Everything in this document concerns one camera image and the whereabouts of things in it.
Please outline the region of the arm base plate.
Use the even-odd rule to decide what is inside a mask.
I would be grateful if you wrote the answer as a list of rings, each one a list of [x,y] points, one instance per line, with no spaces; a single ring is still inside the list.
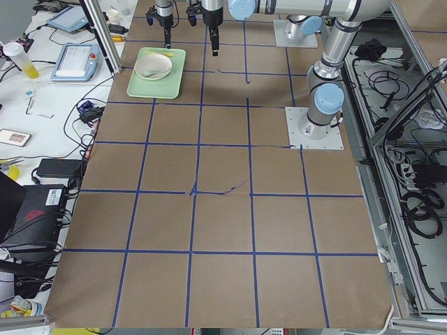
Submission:
[[[314,27],[304,22],[294,24],[289,20],[274,20],[274,36],[277,47],[317,48],[318,42]]]
[[[329,125],[317,126],[307,118],[307,107],[285,107],[289,146],[292,149],[344,150],[342,136],[333,117]]]

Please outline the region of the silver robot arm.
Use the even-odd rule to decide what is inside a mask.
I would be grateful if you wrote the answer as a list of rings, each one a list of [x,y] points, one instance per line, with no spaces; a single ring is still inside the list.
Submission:
[[[326,137],[330,124],[344,103],[344,91],[335,83],[347,52],[362,23],[382,14],[390,1],[229,1],[234,19],[254,13],[333,17],[332,28],[321,58],[309,69],[307,83],[311,104],[298,122],[299,131],[311,140]]]
[[[164,47],[171,48],[171,29],[174,25],[173,2],[170,0],[156,0],[156,20],[163,28]]]

